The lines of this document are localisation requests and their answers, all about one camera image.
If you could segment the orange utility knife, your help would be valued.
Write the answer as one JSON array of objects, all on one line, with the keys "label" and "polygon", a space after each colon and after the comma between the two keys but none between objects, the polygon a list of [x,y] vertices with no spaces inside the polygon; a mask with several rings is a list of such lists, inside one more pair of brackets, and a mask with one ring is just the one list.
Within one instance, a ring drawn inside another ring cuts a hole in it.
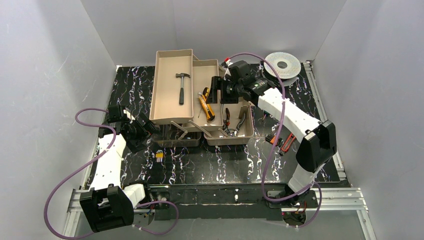
[{"label": "orange utility knife", "polygon": [[203,111],[205,112],[206,115],[206,121],[212,122],[215,119],[215,113],[213,112],[211,106],[209,104],[206,103],[206,98],[204,97],[204,95],[202,93],[198,93],[198,99],[200,102],[200,105],[203,109]]}]

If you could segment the yellow black screwdriver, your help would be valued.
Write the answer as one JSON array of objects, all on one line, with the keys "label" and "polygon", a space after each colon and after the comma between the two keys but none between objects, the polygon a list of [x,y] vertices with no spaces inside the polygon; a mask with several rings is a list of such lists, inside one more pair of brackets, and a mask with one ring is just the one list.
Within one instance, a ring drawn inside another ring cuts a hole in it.
[{"label": "yellow black screwdriver", "polygon": [[201,105],[201,107],[202,107],[202,109],[203,109],[203,111],[204,111],[204,113],[206,115],[206,120],[207,121],[209,121],[210,118],[211,118],[210,113],[209,113],[210,110],[209,110],[209,107],[208,107],[208,105],[206,103],[208,94],[209,94],[209,88],[208,87],[205,87],[202,92],[199,92],[198,93],[198,98],[199,98],[199,101],[200,101],[200,105]]}]

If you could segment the beige plastic tool box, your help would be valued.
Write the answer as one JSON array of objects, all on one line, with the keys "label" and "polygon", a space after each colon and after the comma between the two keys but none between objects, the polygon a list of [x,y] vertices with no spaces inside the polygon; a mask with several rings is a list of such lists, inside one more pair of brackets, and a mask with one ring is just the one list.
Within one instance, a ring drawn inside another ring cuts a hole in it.
[{"label": "beige plastic tool box", "polygon": [[246,145],[254,135],[250,104],[230,95],[216,59],[192,49],[156,53],[150,120],[160,128],[153,141],[164,148]]}]

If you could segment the black handled claw hammer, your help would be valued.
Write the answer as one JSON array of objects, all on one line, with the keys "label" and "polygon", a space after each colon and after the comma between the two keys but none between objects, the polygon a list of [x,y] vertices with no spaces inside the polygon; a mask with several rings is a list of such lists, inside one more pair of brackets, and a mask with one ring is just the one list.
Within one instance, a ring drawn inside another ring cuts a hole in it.
[{"label": "black handled claw hammer", "polygon": [[188,73],[176,73],[176,78],[180,78],[180,92],[179,92],[179,105],[184,104],[185,94],[184,94],[184,80],[185,78],[191,78]]}]

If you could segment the black handled silver pliers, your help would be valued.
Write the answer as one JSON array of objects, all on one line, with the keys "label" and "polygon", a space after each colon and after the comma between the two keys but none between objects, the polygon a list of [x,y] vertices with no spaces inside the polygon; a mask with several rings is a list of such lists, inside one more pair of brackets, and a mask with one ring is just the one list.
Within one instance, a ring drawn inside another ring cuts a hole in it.
[{"label": "black handled silver pliers", "polygon": [[245,120],[247,118],[247,111],[244,111],[242,114],[241,119],[239,120],[238,124],[236,125],[235,128],[230,128],[229,129],[229,136],[230,137],[235,137],[238,135],[242,125],[244,124]]}]

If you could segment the orange black small tool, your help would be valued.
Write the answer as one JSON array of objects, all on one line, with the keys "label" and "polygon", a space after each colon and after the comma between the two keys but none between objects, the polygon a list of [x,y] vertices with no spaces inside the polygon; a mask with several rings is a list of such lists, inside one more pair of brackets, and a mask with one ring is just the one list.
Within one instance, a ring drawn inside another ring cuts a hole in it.
[{"label": "orange black small tool", "polygon": [[281,147],[281,146],[283,145],[283,140],[282,140],[282,138],[281,138],[281,137],[276,137],[275,135],[272,135],[272,134],[268,134],[268,135],[265,137],[265,141],[266,141],[267,143],[272,144],[272,145],[275,143],[275,145],[276,145],[276,146],[278,146],[278,147]]}]

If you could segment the red utility knife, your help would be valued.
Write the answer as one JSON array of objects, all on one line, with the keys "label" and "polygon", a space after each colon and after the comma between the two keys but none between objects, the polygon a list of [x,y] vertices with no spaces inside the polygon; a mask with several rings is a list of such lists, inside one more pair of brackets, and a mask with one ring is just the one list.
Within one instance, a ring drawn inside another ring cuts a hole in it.
[{"label": "red utility knife", "polygon": [[287,139],[283,142],[283,145],[279,150],[279,154],[283,156],[285,153],[287,153],[295,140],[296,136],[293,133],[290,133]]}]

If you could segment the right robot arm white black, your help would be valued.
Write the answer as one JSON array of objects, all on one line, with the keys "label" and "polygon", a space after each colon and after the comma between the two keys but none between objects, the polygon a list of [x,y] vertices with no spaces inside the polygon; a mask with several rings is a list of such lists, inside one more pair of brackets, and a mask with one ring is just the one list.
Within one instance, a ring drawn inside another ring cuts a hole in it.
[{"label": "right robot arm white black", "polygon": [[286,127],[299,141],[297,166],[284,188],[281,198],[264,198],[269,202],[283,202],[298,198],[311,188],[317,174],[336,154],[336,127],[330,120],[324,122],[312,117],[285,98],[285,90],[273,81],[256,77],[246,61],[227,66],[224,77],[212,76],[207,103],[235,104],[240,98],[280,117],[280,127]]}]

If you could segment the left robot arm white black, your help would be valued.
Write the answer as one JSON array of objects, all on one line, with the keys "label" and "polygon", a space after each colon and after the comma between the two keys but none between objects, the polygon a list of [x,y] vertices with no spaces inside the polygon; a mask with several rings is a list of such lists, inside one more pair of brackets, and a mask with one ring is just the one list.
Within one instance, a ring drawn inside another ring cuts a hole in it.
[{"label": "left robot arm white black", "polygon": [[79,203],[91,230],[95,233],[129,226],[134,209],[146,197],[143,183],[122,185],[121,164],[124,150],[133,154],[144,150],[145,142],[160,133],[158,127],[141,113],[135,117],[125,105],[107,109],[107,118],[99,129],[99,158],[89,190],[80,195]]}]

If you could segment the yellow hex key set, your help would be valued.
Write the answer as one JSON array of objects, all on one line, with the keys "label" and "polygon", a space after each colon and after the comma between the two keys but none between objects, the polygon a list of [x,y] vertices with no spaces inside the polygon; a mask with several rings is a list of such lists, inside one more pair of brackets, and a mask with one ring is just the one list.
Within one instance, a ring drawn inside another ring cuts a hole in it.
[{"label": "yellow hex key set", "polygon": [[155,153],[155,158],[157,163],[162,163],[164,159],[164,151],[159,149]]}]

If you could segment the white tape roll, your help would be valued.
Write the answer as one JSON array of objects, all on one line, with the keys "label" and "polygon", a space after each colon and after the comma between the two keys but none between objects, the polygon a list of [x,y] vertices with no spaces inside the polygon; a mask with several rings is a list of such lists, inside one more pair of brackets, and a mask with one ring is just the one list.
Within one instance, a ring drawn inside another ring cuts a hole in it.
[{"label": "white tape roll", "polygon": [[266,56],[271,66],[276,70],[275,74],[267,63],[263,63],[262,75],[274,82],[278,87],[281,87],[277,76],[280,77],[283,86],[288,87],[294,84],[299,79],[302,66],[300,61],[292,54],[287,52],[273,52]]}]

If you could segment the black mounting plate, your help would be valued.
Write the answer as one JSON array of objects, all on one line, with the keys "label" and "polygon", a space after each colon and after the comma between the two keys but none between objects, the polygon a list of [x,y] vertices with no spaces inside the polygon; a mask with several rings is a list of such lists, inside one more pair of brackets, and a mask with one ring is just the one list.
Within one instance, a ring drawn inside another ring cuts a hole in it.
[{"label": "black mounting plate", "polygon": [[152,185],[143,203],[160,200],[153,207],[157,221],[180,219],[266,219],[280,221],[283,212],[314,210],[317,191],[283,202],[269,202],[259,184]]}]

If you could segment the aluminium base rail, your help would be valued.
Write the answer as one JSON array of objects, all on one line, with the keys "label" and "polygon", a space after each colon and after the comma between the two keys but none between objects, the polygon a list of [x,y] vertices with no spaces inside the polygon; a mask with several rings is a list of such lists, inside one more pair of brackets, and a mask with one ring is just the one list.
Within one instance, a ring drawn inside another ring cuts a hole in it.
[{"label": "aluminium base rail", "polygon": [[312,187],[305,196],[272,203],[266,201],[258,185],[153,185],[145,202],[160,200],[153,208],[156,220],[175,217],[169,200],[179,210],[180,219],[267,219],[282,220],[278,216],[305,214],[307,211],[356,211],[367,240],[376,239],[368,207],[361,189],[353,187]]}]

